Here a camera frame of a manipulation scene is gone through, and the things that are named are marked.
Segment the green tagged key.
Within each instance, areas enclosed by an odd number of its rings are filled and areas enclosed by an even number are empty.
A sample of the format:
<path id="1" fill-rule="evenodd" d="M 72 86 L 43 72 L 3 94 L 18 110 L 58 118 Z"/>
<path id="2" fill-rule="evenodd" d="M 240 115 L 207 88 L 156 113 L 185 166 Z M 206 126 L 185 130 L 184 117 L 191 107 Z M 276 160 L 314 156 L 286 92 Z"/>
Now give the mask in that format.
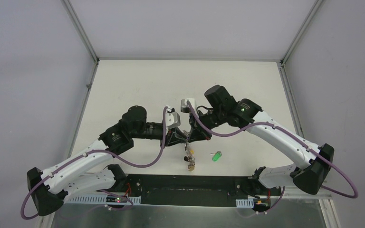
<path id="1" fill-rule="evenodd" d="M 212 158 L 211 158 L 212 161 L 216 162 L 222 156 L 222 153 L 220 151 L 218 151 L 218 152 L 210 153 L 210 155 L 212 156 Z"/>

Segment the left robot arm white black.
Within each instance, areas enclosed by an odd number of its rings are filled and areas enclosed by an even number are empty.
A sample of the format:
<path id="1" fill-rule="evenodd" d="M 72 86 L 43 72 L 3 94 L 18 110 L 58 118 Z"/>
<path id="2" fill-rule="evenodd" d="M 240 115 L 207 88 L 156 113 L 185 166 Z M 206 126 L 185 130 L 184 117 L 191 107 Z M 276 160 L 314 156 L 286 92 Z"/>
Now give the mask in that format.
<path id="1" fill-rule="evenodd" d="M 76 155 L 50 168 L 37 167 L 27 172 L 28 194 L 21 206 L 21 216 L 25 206 L 32 198 L 37 216 L 46 216 L 60 209 L 75 196 L 91 191 L 112 189 L 121 192 L 126 186 L 125 173 L 119 165 L 108 165 L 102 171 L 85 174 L 86 171 L 114 158 L 135 168 L 148 168 L 156 164 L 168 146 L 172 134 L 178 131 L 180 116 L 174 108 L 166 106 L 162 111 L 161 123 L 147 121 L 147 111 L 142 106 L 132 106 L 124 113 L 119 122 L 106 129 L 99 138 Z M 120 157 L 133 148 L 133 139 L 160 140 L 157 157 L 148 164 L 135 164 Z"/>

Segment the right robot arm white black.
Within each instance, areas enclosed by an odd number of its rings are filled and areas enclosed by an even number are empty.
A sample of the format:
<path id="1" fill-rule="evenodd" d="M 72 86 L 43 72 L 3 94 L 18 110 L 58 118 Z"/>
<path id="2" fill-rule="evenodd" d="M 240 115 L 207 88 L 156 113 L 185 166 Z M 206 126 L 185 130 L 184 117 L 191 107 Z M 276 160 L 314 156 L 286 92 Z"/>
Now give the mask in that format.
<path id="1" fill-rule="evenodd" d="M 181 101 L 181 111 L 189 113 L 191 127 L 206 140 L 213 135 L 211 129 L 228 124 L 263 139 L 293 161 L 291 165 L 256 169 L 250 185 L 254 193 L 261 195 L 284 186 L 297 187 L 311 195 L 319 192 L 331 169 L 326 163 L 333 161 L 335 150 L 331 145 L 318 145 L 292 133 L 255 102 L 246 98 L 236 101 L 223 86 L 211 87 L 204 96 L 211 105 L 206 113 L 197 109 L 192 98 Z"/>

